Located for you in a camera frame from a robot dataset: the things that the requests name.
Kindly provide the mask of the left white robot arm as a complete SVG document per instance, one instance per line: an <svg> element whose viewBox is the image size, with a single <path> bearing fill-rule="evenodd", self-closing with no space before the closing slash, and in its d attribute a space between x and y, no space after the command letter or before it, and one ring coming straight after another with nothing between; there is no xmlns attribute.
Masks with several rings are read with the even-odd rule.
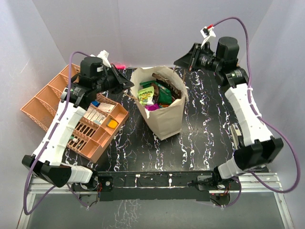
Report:
<svg viewBox="0 0 305 229"><path fill-rule="evenodd" d="M64 151L78 122L83 118L97 94L109 91L118 94L133 83L126 79L108 61L108 54L102 51L98 56L88 56L81 61L80 72L68 76L55 117L45 137L32 153L25 155L22 164L29 170L26 185L35 175L62 187L68 183L82 183L87 190L98 186L98 178L84 166L71 166L62 162Z"/></svg>

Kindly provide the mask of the brown kettle chips bag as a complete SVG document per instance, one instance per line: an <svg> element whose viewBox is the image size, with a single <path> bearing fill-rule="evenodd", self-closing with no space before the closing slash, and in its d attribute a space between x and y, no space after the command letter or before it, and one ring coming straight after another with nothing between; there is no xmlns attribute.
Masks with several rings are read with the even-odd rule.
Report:
<svg viewBox="0 0 305 229"><path fill-rule="evenodd" d="M162 75L156 73L152 73L152 77L155 78L159 84L170 90L173 98L182 98L182 91L179 90L176 86L174 86L174 84L169 79L166 79Z"/></svg>

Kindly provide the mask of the green snack bag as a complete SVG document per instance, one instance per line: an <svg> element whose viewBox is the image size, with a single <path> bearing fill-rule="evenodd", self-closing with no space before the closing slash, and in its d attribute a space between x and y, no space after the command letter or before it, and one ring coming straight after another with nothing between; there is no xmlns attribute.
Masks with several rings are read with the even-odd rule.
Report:
<svg viewBox="0 0 305 229"><path fill-rule="evenodd" d="M140 86L142 87L141 89L150 86L154 87L154 96L153 96L154 104L170 105L172 103L172 94L170 90L159 84L157 81L142 82L140 83Z"/></svg>

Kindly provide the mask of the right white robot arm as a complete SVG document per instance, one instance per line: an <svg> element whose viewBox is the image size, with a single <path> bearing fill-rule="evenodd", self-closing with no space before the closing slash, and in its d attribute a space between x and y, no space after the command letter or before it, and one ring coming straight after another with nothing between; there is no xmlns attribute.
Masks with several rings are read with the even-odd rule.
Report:
<svg viewBox="0 0 305 229"><path fill-rule="evenodd" d="M251 168L266 165L275 159L284 146L281 138L274 138L267 126L260 121L248 88L249 77L246 70L237 65L239 45L233 37L221 37L216 52L210 43L194 43L189 52L174 62L189 72L212 71L218 85L230 102L243 135L243 144L235 150L233 157L217 166L212 177L206 182L217 189L224 189L230 180Z"/></svg>

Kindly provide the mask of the brown paper bag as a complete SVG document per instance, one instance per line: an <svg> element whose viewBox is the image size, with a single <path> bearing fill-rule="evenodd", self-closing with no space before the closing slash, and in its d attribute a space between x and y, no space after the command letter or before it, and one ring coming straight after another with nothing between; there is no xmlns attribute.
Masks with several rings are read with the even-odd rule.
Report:
<svg viewBox="0 0 305 229"><path fill-rule="evenodd" d="M182 96L166 108L148 111L137 100L138 91L140 90L140 83L154 79L153 73L169 80L169 82L182 92ZM131 82L134 84L134 86L130 88L131 95L134 97L134 102L153 133L160 140L165 140L180 133L182 128L184 105L185 102L189 101L188 92L182 78L174 72L173 69L166 66L157 66L150 68L137 68L131 75Z"/></svg>

